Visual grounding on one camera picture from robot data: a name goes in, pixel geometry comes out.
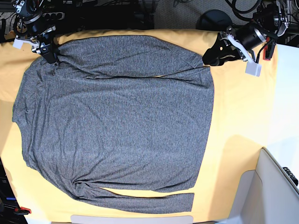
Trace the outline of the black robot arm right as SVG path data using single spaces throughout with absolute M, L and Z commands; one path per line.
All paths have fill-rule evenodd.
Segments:
M 23 44 L 31 45 L 32 52 L 41 55 L 49 64 L 58 61 L 58 49 L 54 43 L 55 25 L 50 25 L 43 16 L 42 3 L 38 0 L 17 0 L 13 46 L 21 49 Z

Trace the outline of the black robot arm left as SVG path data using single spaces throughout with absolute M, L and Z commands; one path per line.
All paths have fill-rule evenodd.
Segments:
M 236 8 L 236 1 L 226 1 L 240 20 L 248 23 L 240 28 L 229 26 L 217 34 L 214 45 L 203 55 L 205 65 L 222 66 L 225 62 L 243 60 L 257 63 L 260 58 L 254 56 L 253 48 L 265 43 L 275 45 L 276 40 L 289 28 L 286 4 L 281 0 L 258 0 L 245 11 Z

